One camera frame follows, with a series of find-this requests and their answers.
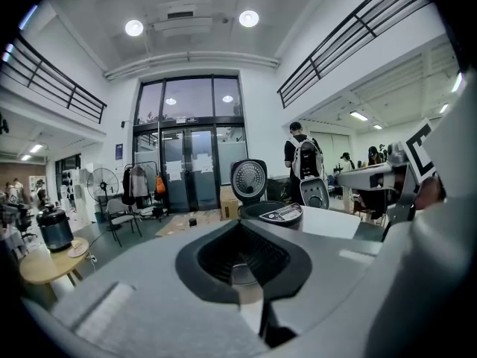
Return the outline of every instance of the orange bag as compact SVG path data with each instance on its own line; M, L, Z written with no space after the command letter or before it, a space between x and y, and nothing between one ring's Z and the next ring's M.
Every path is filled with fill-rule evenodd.
M165 192L164 182L160 176L156 176L156 193L163 194Z

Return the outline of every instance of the cardboard box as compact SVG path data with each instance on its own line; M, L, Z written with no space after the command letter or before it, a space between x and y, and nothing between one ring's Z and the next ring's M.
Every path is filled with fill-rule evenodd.
M219 223L221 221L221 211L197 211L175 215L162 230L156 233L156 236L167 236L176 232L191 230L189 227L190 218L195 218L197 220L197 227L201 227L206 224Z
M234 195L231 186L221 187L221 213L222 220L232 220L239 218L239 207L241 201Z

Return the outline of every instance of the fluorescent light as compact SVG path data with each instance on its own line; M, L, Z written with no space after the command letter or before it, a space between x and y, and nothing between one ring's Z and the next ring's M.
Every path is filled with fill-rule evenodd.
M445 104L444 106L442 106L442 109L440 109L439 114L442 114L444 111L446 111L448 106L449 104Z
M238 20L244 27L252 28L259 22L259 15L253 10L246 10L240 14Z
M34 11L37 10L38 5L34 5L33 7L30 8L28 13L25 15L23 20L18 24L18 28L20 28L20 31L27 25L28 20L30 19L31 15L33 15Z
M41 147L43 147L43 146L42 146L42 145L35 145L35 146L30 150L30 152L36 153L38 150L41 149Z
M362 121L367 121L367 118L365 116L361 115L360 113L358 113L357 111L352 111L350 113L350 115L354 116L355 118L360 119Z
M139 20L131 20L127 22L124 29L126 30L127 34L135 37L135 36L139 36L142 33L142 30L144 29L144 27L142 26L142 23Z
M5 48L6 52L1 56L1 59L4 62L7 62L8 59L10 58L10 53L13 50L13 45L12 44L7 44L7 47Z
M454 84L454 87L452 88L452 91L451 92L455 92L457 91L457 89L459 88L459 85L461 84L462 82L462 73L459 73L457 75L457 78L455 79L455 84Z

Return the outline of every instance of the black rice cooker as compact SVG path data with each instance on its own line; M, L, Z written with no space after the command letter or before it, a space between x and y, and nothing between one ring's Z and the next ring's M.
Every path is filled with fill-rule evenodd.
M267 165L263 160L245 159L232 164L230 182L233 193L242 201L241 219L261 220L282 227L297 226L303 217L299 204L260 201L267 189Z
M51 252L58 252L71 246L74 239L65 211L46 204L45 209L38 213L37 223L42 231L46 247Z

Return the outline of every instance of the round table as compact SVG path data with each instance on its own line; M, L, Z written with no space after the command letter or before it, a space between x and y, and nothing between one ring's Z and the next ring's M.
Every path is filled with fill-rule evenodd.
M51 288L52 281L66 274L73 286L76 286L71 273L73 273L78 280L83 280L76 270L76 267L84 261L84 257L89 250L89 243L81 237L75 237L75 240L86 246L86 252L78 257L68 256L68 251L71 248L61 252L50 252L44 244L26 255L20 263L20 274L23 279L27 283L34 285L46 285L50 295L52 295L55 300L57 297Z

